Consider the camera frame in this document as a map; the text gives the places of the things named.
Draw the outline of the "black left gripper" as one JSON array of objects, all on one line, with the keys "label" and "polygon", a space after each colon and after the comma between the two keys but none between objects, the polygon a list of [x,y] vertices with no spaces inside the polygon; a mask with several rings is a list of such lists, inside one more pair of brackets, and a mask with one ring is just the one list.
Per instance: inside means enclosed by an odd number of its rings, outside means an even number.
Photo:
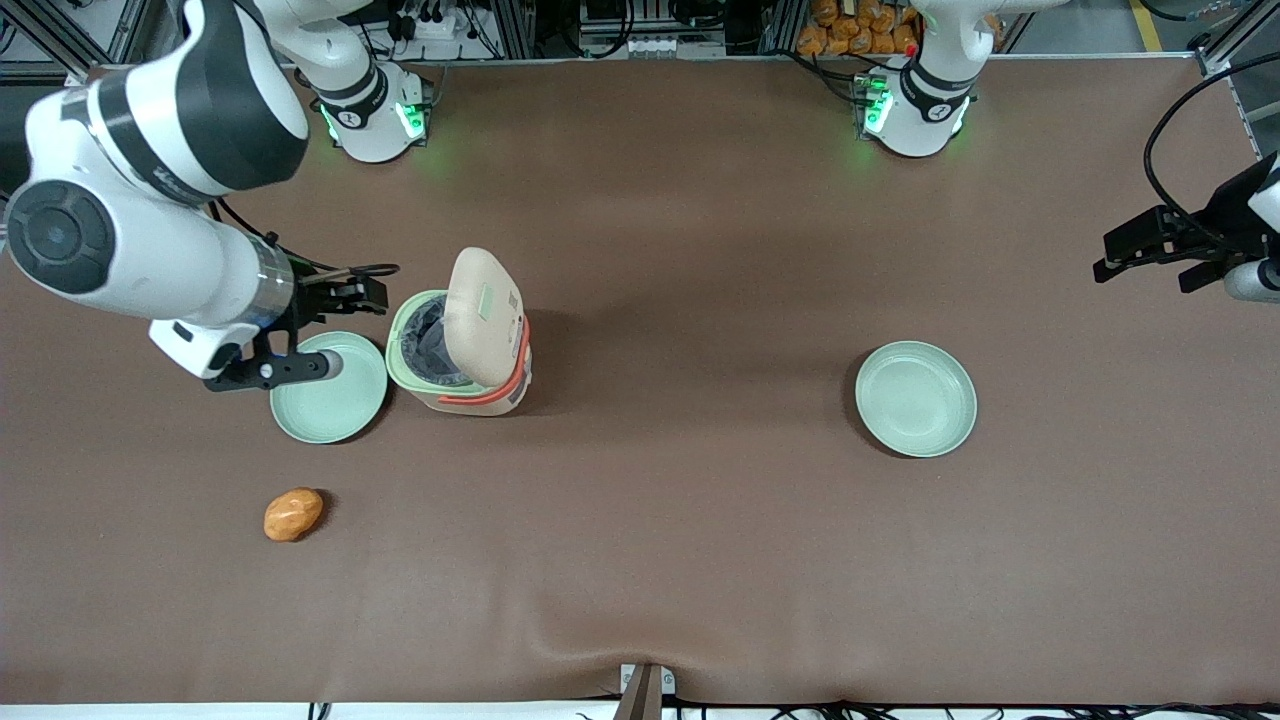
[{"label": "black left gripper", "polygon": [[1220,184],[1193,218],[1196,229],[1166,205],[1139,213],[1103,234],[1103,256],[1092,266],[1096,283],[1148,265],[1196,260],[1179,274],[1192,293],[1222,282],[1228,293],[1279,292],[1277,152]]}]

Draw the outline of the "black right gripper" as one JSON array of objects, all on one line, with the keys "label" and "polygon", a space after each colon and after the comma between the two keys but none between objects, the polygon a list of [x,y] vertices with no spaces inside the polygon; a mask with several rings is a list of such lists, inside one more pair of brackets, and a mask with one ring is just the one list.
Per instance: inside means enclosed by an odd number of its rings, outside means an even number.
[{"label": "black right gripper", "polygon": [[[317,305],[311,291],[303,288],[303,281],[319,278],[333,266],[311,260],[289,260],[293,286],[285,310],[273,324],[262,329],[262,355],[288,356],[298,351],[300,332],[314,322],[324,322],[323,316],[355,315],[360,313],[385,316],[388,307],[387,286],[370,275],[347,275],[339,279],[324,281],[323,286],[329,299]],[[285,334],[285,347],[276,350],[273,337]]]}]

